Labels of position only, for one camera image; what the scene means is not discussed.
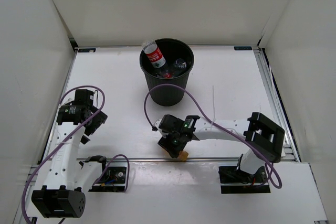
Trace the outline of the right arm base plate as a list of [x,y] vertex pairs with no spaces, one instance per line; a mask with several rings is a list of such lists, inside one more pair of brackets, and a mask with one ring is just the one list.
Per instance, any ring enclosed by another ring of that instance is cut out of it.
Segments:
[[218,168],[221,194],[268,194],[266,171],[262,166],[254,174],[240,171],[236,166]]

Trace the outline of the black plastic waste bin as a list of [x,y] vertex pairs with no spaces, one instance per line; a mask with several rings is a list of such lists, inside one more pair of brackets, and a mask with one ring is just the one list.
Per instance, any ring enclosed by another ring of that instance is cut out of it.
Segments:
[[149,40],[142,46],[140,67],[149,90],[160,84],[164,85],[150,93],[152,100],[158,105],[173,106],[182,100],[184,92],[167,85],[174,84],[186,88],[193,66],[194,54],[191,48],[180,40]]

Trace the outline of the clear bottle colourful label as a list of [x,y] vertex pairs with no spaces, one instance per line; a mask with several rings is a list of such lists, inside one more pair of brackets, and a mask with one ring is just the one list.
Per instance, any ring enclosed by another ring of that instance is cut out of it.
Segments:
[[153,75],[157,78],[168,79],[170,78],[170,73],[166,70],[159,71],[158,69],[154,71]]

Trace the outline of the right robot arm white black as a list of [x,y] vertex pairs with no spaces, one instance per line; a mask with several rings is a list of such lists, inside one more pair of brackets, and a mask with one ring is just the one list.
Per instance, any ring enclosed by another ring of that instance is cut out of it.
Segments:
[[158,145],[171,158],[178,158],[191,141],[225,140],[244,143],[249,150],[243,154],[236,166],[236,177],[247,182],[267,162],[281,161],[285,131],[278,124],[259,112],[246,120],[220,120],[211,123],[204,117],[189,115],[185,120],[165,115],[155,122],[161,133]]

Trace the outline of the red label water bottle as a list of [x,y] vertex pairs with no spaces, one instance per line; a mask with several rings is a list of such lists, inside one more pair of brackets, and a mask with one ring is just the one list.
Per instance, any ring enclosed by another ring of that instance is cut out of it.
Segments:
[[146,54],[154,70],[166,70],[170,73],[169,65],[166,62],[166,59],[164,58],[155,40],[146,40],[142,44],[142,50]]

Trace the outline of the orange juice bottle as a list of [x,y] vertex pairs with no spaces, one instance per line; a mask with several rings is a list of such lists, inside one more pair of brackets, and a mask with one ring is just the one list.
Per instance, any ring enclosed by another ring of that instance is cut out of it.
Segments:
[[181,151],[176,158],[172,158],[169,153],[165,150],[161,151],[162,156],[172,162],[186,162],[189,156],[189,153],[186,151]]

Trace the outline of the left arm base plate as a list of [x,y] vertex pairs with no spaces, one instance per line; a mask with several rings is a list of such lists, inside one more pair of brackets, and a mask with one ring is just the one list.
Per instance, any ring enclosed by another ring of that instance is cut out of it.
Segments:
[[130,165],[127,162],[112,162],[99,182],[89,192],[125,193],[129,183]]

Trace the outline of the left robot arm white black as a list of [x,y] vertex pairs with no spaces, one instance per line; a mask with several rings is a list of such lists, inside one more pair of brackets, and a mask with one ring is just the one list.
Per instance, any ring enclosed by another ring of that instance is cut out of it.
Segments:
[[44,218],[80,218],[85,210],[85,194],[93,183],[105,182],[110,176],[104,156],[77,160],[81,144],[108,118],[93,105],[94,92],[75,91],[73,101],[62,105],[57,115],[57,152],[52,155],[47,177],[40,190],[34,190],[31,201]]

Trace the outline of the clear unlabelled plastic bottle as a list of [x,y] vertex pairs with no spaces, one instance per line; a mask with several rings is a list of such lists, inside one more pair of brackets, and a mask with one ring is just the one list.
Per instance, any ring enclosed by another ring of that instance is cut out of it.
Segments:
[[177,77],[183,74],[187,70],[187,63],[184,59],[176,59],[173,64],[170,65],[170,74],[172,77]]

